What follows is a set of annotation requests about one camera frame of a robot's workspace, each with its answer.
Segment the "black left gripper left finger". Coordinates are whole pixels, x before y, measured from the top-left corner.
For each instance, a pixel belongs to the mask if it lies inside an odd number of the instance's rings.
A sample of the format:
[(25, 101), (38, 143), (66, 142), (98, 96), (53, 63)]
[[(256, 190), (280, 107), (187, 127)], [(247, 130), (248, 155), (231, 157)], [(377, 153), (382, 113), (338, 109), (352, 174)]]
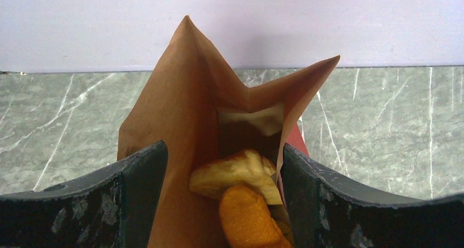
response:
[(42, 191), (1, 196), (1, 247), (147, 247), (168, 149), (158, 141)]

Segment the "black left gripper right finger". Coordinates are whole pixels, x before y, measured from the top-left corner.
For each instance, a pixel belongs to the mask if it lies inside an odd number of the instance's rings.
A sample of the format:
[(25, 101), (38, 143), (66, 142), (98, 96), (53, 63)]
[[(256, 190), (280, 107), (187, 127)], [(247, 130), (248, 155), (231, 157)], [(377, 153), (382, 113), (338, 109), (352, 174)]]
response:
[(463, 247), (463, 194), (420, 200), (388, 193), (291, 145), (281, 178), (296, 247)]

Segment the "red brown paper bag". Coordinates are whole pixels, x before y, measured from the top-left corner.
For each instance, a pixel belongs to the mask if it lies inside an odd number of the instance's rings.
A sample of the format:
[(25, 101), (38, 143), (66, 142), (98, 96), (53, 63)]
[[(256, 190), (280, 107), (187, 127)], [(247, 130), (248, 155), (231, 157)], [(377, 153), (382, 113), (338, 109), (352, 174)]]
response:
[(118, 159), (163, 140), (167, 170), (149, 247), (225, 247), (216, 201), (189, 190), (191, 172), (251, 148), (283, 166), (283, 147), (339, 57), (249, 88), (185, 16), (119, 129)]

